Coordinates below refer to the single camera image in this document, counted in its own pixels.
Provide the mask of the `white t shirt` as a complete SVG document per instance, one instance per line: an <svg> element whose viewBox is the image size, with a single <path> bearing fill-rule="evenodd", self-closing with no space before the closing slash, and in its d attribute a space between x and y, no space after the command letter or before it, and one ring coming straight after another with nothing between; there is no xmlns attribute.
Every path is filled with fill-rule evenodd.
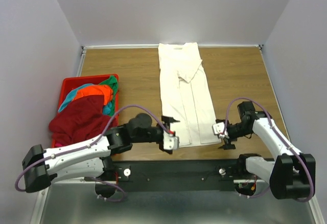
<svg viewBox="0 0 327 224"><path fill-rule="evenodd" d="M216 115L197 43L159 44L162 114L176 120L171 130L180 147L218 144Z"/></svg>

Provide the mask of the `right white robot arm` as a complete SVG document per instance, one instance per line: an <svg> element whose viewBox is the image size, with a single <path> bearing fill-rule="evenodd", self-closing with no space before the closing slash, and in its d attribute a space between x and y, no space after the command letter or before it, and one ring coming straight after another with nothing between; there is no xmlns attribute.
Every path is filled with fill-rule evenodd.
<svg viewBox="0 0 327 224"><path fill-rule="evenodd" d="M256 153L242 154L237 159L236 175L242 179L255 175L264 180L276 199L311 200L315 194L315 158L296 148L262 105L245 97L239 100L240 122L230 123L227 111L223 120L217 119L212 125L214 135L223 140L223 149L234 149L233 142L238 138L257 135L273 160L267 161Z"/></svg>

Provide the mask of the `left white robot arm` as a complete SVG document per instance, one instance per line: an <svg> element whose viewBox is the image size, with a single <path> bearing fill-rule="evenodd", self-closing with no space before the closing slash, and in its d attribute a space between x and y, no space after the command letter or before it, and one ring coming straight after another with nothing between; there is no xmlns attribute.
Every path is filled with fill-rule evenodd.
<svg viewBox="0 0 327 224"><path fill-rule="evenodd" d="M42 145L30 148L22 161L26 193L46 189L52 183L78 177L109 180L114 165L111 156L131 150L134 143L156 143L168 154L179 147L179 137L171 130L176 120L162 116L152 126L149 114L140 113L128 123L112 127L104 134L68 146L44 149Z"/></svg>

